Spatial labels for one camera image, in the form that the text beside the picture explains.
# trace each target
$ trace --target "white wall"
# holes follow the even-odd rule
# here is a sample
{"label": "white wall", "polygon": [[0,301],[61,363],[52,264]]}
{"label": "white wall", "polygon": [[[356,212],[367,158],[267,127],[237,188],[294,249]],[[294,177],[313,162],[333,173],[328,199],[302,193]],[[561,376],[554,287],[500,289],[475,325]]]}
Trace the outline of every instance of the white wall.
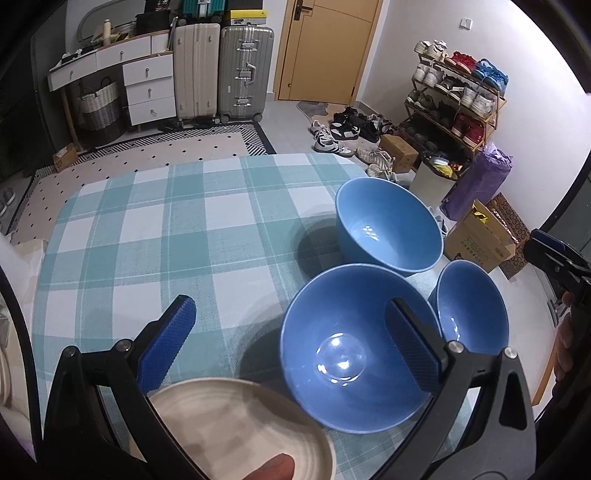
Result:
{"label": "white wall", "polygon": [[[473,20],[470,31],[459,28]],[[501,187],[529,228],[562,200],[591,149],[591,98],[540,29],[510,0],[391,0],[360,99],[394,121],[406,117],[419,40],[444,40],[509,76],[493,140],[514,157]]]}

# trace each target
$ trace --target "bowl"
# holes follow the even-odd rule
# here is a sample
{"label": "bowl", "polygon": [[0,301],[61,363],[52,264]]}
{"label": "bowl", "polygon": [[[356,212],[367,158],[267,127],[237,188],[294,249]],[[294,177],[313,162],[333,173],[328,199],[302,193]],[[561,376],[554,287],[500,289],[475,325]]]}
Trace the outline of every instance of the bowl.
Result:
{"label": "bowl", "polygon": [[394,297],[439,331],[421,294],[377,265],[334,267],[291,301],[281,330],[281,366],[294,398],[323,425],[348,433],[381,432],[427,401],[386,329],[384,312]]}
{"label": "bowl", "polygon": [[409,277],[435,266],[443,238],[427,207],[391,181],[361,177],[336,195],[336,229],[350,263],[371,263]]}
{"label": "bowl", "polygon": [[447,264],[429,302],[446,341],[458,340],[474,353],[498,355],[509,342],[503,297],[488,274],[468,260]]}

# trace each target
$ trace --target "metal screw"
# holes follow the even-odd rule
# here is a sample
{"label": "metal screw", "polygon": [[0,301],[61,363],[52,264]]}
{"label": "metal screw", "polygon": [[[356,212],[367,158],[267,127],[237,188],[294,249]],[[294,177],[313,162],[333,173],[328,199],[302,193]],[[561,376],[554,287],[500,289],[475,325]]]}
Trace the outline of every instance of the metal screw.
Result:
{"label": "metal screw", "polygon": [[503,353],[508,356],[511,359],[515,359],[517,358],[517,350],[511,348],[510,346],[508,346],[507,348],[505,348],[503,350]]}
{"label": "metal screw", "polygon": [[456,340],[449,342],[447,347],[454,353],[462,353],[464,351],[464,346]]}
{"label": "metal screw", "polygon": [[68,357],[68,356],[73,356],[75,353],[76,353],[75,346],[67,346],[66,348],[64,348],[62,355],[65,357]]}
{"label": "metal screw", "polygon": [[131,350],[131,340],[119,340],[115,345],[115,348],[120,352],[129,352],[129,350]]}

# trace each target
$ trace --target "drawer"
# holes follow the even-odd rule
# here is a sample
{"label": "drawer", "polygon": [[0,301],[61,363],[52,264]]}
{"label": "drawer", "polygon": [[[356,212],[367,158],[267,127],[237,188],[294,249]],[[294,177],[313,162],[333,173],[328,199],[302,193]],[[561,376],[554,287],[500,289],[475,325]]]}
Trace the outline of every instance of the drawer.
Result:
{"label": "drawer", "polygon": [[145,60],[133,61],[123,65],[123,78],[126,85],[146,82],[173,75],[172,54],[151,57]]}
{"label": "drawer", "polygon": [[68,65],[64,65],[55,72],[51,72],[48,78],[49,89],[51,91],[57,90],[58,88],[61,88],[64,85],[73,82],[74,80],[96,72],[97,69],[96,53],[86,55],[81,59],[69,63]]}
{"label": "drawer", "polygon": [[152,53],[150,37],[124,41],[96,52],[96,65],[99,70],[124,61],[147,57]]}
{"label": "drawer", "polygon": [[162,118],[176,116],[177,109],[174,97],[151,100],[129,106],[129,117],[132,125],[146,124]]}
{"label": "drawer", "polygon": [[152,55],[168,50],[168,32],[152,35]]}
{"label": "drawer", "polygon": [[174,79],[165,77],[163,79],[149,80],[148,82],[136,83],[126,87],[127,102],[130,105],[149,102],[160,98],[174,97]]}

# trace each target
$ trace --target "plaid tablecloth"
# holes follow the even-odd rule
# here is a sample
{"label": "plaid tablecloth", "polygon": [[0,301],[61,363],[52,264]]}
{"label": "plaid tablecloth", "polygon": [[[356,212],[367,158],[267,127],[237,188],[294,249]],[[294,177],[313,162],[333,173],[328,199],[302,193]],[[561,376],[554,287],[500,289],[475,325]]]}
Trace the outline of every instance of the plaid tablecloth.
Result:
{"label": "plaid tablecloth", "polygon": [[[308,280],[342,263],[335,195],[363,175],[335,155],[286,154],[84,186],[57,219],[39,278],[33,349],[42,412],[64,347],[96,351],[133,339],[179,294],[194,298],[197,322],[163,386],[240,377],[288,394],[278,359],[283,313]],[[338,477],[369,478],[411,425],[329,431]]]}

